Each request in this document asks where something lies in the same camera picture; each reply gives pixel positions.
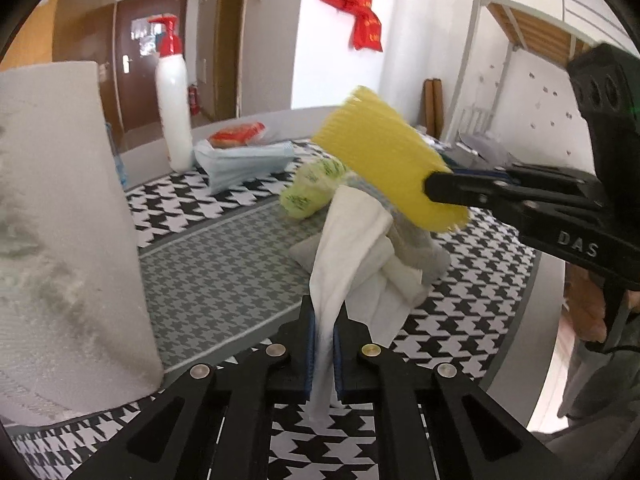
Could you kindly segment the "person's right hand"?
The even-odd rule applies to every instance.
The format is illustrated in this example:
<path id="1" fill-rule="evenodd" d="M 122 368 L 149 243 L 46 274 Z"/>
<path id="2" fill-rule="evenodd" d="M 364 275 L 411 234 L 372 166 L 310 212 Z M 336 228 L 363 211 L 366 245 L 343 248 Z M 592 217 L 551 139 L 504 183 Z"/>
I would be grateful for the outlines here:
<path id="1" fill-rule="evenodd" d="M 564 301 L 576 336 L 583 342 L 603 344 L 608 336 L 605 299 L 602 288 L 587 270 L 567 263 Z"/>

